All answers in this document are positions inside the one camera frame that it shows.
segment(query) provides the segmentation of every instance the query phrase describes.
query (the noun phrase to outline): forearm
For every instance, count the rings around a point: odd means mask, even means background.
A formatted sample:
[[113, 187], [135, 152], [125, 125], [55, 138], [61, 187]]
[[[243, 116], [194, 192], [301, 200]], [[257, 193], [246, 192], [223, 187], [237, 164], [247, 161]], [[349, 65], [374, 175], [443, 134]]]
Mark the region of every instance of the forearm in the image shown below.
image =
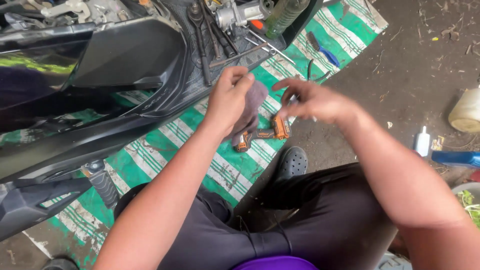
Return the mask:
[[116, 220], [95, 270], [158, 267], [187, 216], [221, 139], [199, 127]]
[[357, 154], [375, 196], [394, 223], [434, 227], [466, 217], [443, 179], [363, 109], [355, 108], [339, 127]]

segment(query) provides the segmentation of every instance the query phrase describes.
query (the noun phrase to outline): cordless drill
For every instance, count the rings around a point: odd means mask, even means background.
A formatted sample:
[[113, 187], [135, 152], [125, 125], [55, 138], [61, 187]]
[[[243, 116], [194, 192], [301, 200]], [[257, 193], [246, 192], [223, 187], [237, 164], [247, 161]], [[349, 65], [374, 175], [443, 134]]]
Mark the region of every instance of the cordless drill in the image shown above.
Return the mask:
[[279, 116], [275, 116], [272, 119], [271, 129], [257, 129], [252, 133], [244, 132], [240, 136], [240, 142], [234, 146], [237, 152], [243, 153], [248, 151], [252, 146], [251, 143], [256, 139], [288, 139], [292, 136], [292, 130], [288, 119], [282, 119]]

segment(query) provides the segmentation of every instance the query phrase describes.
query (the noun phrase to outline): gray rag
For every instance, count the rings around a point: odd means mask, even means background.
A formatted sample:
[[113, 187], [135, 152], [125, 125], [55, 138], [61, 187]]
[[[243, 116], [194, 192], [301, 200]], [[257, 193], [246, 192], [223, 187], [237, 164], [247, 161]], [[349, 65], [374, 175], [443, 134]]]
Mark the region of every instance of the gray rag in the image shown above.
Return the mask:
[[258, 126], [258, 108], [265, 101], [268, 95], [267, 87], [259, 81], [254, 81], [253, 85], [245, 95], [245, 108], [239, 120], [233, 125], [232, 132], [223, 138], [222, 142], [232, 139], [232, 146], [240, 142], [240, 135], [245, 131], [253, 132]]

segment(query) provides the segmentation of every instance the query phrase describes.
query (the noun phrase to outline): hand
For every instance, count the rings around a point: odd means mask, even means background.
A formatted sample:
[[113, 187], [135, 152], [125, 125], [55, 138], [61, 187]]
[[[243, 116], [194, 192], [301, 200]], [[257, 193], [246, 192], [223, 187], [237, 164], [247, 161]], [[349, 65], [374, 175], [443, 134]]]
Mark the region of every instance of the hand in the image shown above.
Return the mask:
[[[275, 85], [272, 90], [288, 88], [282, 96], [282, 108], [278, 111], [280, 117], [300, 116], [304, 119], [316, 117], [325, 123], [338, 123], [351, 113], [358, 105], [351, 99], [319, 86], [312, 82], [296, 79], [285, 79]], [[298, 103], [289, 104], [291, 97], [297, 94]]]
[[245, 108], [245, 95], [255, 76], [243, 66], [226, 68], [213, 86], [202, 126], [223, 137], [233, 129]]

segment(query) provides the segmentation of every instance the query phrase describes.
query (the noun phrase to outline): blue brush handle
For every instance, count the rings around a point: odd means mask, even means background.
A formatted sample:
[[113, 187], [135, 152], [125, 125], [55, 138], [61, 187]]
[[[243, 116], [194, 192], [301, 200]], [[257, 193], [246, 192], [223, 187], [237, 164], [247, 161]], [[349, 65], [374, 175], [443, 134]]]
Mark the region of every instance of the blue brush handle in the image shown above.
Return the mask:
[[340, 62], [338, 61], [338, 59], [329, 50], [324, 49], [323, 47], [320, 46], [320, 52], [322, 52], [327, 57], [330, 63], [332, 63], [336, 67], [340, 66]]

